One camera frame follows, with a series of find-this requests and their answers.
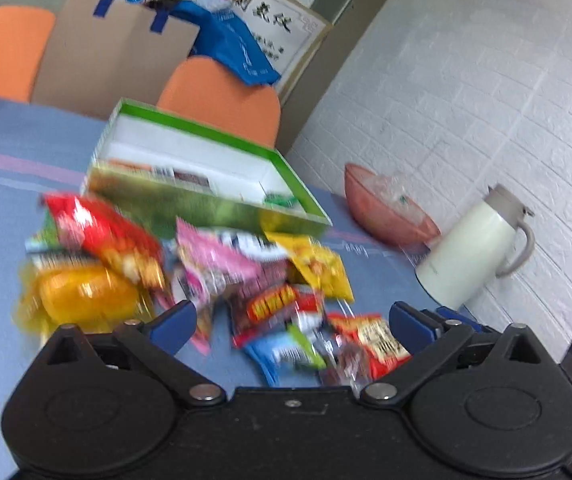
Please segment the blue green candy packet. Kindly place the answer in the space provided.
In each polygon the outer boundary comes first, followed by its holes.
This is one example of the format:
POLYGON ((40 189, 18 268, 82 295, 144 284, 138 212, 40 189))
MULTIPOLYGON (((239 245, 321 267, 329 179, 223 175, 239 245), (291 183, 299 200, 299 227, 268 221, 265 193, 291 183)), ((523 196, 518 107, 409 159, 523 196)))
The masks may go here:
POLYGON ((324 358, 315 350, 309 337, 295 325, 289 325, 283 332, 251 340, 243 346, 243 351, 258 365, 270 387, 278 387, 281 374, 287 370, 326 368, 324 358))

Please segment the red yellow label packet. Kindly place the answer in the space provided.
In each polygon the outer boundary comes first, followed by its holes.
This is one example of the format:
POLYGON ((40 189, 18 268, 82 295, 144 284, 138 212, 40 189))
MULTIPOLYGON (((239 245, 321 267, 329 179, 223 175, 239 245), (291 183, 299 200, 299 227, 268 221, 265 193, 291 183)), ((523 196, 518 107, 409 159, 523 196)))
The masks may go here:
POLYGON ((318 326, 324 316, 325 300, 319 290, 288 283, 272 286, 251 298, 231 300, 231 342, 243 348, 248 342, 283 330, 300 314, 310 316, 318 326))

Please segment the yellow corn cake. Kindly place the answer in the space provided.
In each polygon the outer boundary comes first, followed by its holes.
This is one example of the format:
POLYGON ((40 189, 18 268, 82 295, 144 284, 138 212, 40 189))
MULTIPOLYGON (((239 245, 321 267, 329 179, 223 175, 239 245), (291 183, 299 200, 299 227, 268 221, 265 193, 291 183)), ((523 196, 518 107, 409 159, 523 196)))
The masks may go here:
POLYGON ((61 325, 109 333, 128 320, 149 322, 155 305, 147 290, 97 260, 46 252, 28 257, 13 321, 29 334, 47 337, 61 325))

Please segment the red chip bag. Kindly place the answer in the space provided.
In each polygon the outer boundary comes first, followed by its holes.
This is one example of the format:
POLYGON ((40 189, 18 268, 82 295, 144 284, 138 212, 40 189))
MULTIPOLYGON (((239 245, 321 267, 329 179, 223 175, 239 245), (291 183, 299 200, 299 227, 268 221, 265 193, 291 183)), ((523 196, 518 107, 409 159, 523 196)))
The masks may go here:
POLYGON ((159 240, 99 198, 48 193, 42 204, 54 219, 61 244, 80 248, 135 285, 164 289, 159 240))

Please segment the blue tablecloth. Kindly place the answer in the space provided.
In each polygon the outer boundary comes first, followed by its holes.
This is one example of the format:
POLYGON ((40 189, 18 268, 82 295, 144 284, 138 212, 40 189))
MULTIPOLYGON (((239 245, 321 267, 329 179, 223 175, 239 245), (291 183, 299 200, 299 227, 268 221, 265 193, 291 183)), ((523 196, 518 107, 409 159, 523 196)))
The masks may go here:
MULTIPOLYGON (((0 154, 40 162, 65 170, 76 191, 99 141, 104 122, 55 108, 0 100, 0 154)), ((341 255, 354 294, 352 311, 380 312, 386 320, 391 304, 405 301, 418 310, 438 304, 419 286, 414 266, 403 252, 380 246, 357 226, 345 200, 323 184, 307 183, 335 229, 323 243, 341 255)), ((20 292, 19 270, 24 261, 24 240, 43 222, 40 193, 67 190, 71 185, 34 174, 0 169, 0 416, 8 397, 40 348, 38 338, 25 337, 11 313, 20 292)), ((208 354, 186 344, 176 358, 232 393, 238 386, 263 385, 263 376, 243 352, 231 348, 226 309, 217 315, 208 354)), ((0 479, 16 471, 0 433, 0 479)))

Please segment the orange chair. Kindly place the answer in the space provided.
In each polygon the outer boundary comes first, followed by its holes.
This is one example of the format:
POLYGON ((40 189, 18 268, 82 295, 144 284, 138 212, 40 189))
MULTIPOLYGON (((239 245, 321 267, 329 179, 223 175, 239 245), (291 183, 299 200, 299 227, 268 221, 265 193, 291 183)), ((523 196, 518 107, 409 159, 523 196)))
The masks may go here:
POLYGON ((244 84, 206 56, 192 56, 176 67, 157 107, 267 148, 276 143, 281 112, 277 92, 244 84))
POLYGON ((37 6, 0 6, 0 99, 29 103, 57 16, 37 6))

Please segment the brown cardboard sheet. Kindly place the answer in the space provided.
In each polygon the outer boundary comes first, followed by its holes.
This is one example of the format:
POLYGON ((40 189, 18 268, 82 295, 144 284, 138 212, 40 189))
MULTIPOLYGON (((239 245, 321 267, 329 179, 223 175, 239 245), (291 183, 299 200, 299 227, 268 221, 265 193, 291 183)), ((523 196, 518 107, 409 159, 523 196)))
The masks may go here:
POLYGON ((199 27, 116 0, 66 0, 49 35, 31 102, 108 118, 123 99, 155 104, 199 27))

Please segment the right orange chair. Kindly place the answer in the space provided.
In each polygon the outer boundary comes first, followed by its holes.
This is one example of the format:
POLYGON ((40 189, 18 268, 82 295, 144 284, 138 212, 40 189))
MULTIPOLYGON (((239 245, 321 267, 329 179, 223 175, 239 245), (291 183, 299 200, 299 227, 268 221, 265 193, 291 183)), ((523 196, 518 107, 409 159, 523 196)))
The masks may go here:
POLYGON ((176 67, 157 107, 267 148, 276 143, 281 112, 277 92, 244 84, 206 56, 192 56, 176 67))

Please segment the green white cardboard box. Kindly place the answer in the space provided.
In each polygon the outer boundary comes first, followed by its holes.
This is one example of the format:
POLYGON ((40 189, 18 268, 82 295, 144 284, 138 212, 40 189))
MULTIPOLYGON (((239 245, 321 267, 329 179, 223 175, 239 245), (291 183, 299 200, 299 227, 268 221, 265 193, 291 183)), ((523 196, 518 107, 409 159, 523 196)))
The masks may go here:
POLYGON ((333 225, 280 152, 131 100, 113 110, 80 189, 161 238, 176 219, 314 237, 333 225))

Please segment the pink translucent plastic bowl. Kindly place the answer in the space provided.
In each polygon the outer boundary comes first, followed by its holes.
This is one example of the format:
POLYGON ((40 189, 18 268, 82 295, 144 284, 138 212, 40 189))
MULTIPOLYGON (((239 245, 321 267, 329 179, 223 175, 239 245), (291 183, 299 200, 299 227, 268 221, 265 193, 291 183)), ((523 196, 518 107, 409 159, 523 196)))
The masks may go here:
POLYGON ((353 162, 344 166, 344 194, 350 214, 379 242, 403 247, 427 244, 441 235, 408 190, 400 176, 375 174, 353 162))

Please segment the blue fabric bag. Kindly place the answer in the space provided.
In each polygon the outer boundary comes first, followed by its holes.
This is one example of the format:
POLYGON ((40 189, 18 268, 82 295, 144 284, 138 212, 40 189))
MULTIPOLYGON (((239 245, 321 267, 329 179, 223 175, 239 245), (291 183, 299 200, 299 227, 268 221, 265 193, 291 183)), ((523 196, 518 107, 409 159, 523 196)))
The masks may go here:
POLYGON ((199 27, 190 56, 212 58, 247 86, 272 86, 280 80, 280 73, 251 30, 233 11, 211 12, 192 1, 179 0, 170 15, 199 27))

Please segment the left orange chair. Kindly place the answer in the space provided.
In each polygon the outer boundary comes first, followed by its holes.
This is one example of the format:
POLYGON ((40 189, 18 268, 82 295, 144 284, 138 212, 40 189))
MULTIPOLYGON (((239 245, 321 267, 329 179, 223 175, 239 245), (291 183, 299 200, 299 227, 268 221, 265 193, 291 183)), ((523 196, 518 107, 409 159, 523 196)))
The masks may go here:
POLYGON ((57 16, 37 6, 0 6, 0 99, 29 103, 57 16))

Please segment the white thermos jug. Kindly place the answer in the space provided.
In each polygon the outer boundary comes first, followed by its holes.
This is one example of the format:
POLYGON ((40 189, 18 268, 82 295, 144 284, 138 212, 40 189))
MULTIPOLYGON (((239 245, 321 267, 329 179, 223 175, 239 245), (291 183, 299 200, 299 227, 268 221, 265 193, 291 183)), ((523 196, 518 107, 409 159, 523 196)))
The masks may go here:
POLYGON ((523 266, 536 248, 526 219, 534 212, 502 184, 458 220, 415 275, 425 292, 442 307, 457 309, 493 278, 506 278, 523 266))

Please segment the red white noodle snack packet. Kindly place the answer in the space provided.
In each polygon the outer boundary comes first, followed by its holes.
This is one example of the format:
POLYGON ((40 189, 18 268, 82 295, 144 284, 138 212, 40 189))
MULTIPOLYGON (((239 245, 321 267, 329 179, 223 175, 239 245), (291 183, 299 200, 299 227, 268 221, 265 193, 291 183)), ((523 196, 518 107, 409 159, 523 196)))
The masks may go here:
POLYGON ((366 352, 371 379, 387 375, 412 358, 380 314, 347 316, 330 313, 327 321, 337 334, 347 337, 366 352))

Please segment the framed calligraphy poster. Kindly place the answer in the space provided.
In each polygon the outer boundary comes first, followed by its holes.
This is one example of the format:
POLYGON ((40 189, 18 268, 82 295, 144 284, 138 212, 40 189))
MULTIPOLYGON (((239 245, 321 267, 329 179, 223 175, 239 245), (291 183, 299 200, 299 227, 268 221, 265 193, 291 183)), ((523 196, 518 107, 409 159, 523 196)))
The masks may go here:
POLYGON ((273 87, 284 104, 333 25, 295 0, 231 0, 231 10, 280 73, 273 87))

